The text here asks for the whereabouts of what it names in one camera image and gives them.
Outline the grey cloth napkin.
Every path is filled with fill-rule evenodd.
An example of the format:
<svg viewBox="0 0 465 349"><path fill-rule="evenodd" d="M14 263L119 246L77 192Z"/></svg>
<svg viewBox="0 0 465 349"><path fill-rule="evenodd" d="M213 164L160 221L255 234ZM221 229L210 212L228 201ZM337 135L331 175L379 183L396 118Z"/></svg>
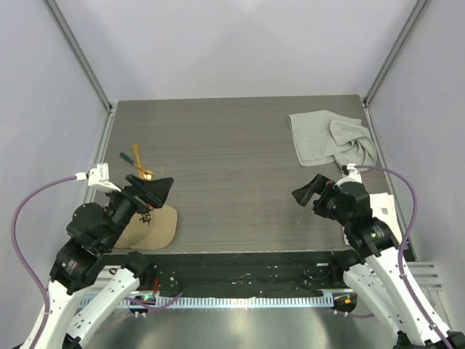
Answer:
<svg viewBox="0 0 465 349"><path fill-rule="evenodd" d="M373 166L376 146L360 119L341 116L327 110L288 116L299 164L314 167L336 163Z"/></svg>

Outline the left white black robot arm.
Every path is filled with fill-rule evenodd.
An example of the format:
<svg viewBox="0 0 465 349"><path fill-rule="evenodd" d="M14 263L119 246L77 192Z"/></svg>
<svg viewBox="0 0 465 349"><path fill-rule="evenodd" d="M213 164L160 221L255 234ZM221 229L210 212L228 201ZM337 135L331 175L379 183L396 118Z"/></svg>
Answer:
<svg viewBox="0 0 465 349"><path fill-rule="evenodd" d="M162 208L174 179L143 180L129 174L129 184L120 188L106 177L98 178L94 169L73 179L87 180L110 200L106 206L82 204L73 213L66 228L70 238L56 255L49 283L36 282L44 306L21 348L85 348L126 296L136 289L149 289L155 280L154 263L139 252L130 252L107 285L83 310L78 309L105 267L105 255L112 252L130 220L135 214Z"/></svg>

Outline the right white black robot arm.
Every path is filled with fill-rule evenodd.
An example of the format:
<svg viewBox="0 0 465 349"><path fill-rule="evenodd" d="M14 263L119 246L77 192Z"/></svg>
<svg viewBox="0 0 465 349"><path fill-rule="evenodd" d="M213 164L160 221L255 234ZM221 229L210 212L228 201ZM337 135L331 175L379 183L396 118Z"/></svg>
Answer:
<svg viewBox="0 0 465 349"><path fill-rule="evenodd" d="M464 333L453 331L425 297L390 227L377 218L360 173L351 168L337 182L318 174L293 191L300 206L335 220L350 249L330 261L329 281L348 286L381 324L395 348L463 348Z"/></svg>

